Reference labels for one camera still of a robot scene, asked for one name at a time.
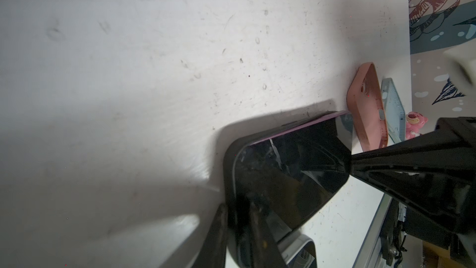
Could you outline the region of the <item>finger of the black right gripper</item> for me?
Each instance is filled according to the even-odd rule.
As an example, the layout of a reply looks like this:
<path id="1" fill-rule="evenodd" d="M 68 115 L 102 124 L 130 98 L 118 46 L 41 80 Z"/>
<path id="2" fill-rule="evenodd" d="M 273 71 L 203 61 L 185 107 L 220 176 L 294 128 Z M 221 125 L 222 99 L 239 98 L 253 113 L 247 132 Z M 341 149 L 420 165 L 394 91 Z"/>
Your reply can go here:
<path id="1" fill-rule="evenodd" d="M 433 132 L 353 155 L 353 177 L 448 232 L 476 229 L 476 120 L 440 118 Z"/>

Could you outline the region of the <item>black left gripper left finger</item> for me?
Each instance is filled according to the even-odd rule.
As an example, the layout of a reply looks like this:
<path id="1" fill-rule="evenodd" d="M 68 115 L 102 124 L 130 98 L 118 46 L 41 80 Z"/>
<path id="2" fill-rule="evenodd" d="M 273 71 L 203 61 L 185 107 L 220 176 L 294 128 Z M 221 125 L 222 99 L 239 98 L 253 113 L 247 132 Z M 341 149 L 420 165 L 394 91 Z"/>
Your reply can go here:
<path id="1" fill-rule="evenodd" d="M 228 244 L 228 207 L 218 206 L 193 268 L 224 268 Z"/>

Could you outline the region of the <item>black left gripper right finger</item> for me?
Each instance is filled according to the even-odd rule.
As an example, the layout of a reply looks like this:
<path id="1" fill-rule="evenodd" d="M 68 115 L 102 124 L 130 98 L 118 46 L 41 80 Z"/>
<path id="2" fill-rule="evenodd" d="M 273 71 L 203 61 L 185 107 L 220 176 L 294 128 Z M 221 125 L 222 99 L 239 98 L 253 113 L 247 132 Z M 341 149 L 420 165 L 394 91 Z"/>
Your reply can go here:
<path id="1" fill-rule="evenodd" d="M 251 202 L 249 206 L 250 244 L 253 268 L 285 268 L 285 261 L 273 239 L 261 209 Z"/>

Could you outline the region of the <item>black phone diagonal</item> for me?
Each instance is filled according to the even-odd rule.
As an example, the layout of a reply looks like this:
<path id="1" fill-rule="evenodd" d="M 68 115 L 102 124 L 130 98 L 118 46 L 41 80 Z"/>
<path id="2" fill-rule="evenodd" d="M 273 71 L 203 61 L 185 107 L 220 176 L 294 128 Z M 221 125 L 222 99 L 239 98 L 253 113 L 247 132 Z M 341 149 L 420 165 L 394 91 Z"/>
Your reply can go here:
<path id="1" fill-rule="evenodd" d="M 263 210 L 277 243 L 302 227 L 348 181 L 353 118 L 326 112 L 234 141 L 224 154 L 223 174 L 231 253 L 252 265 L 249 205 Z"/>

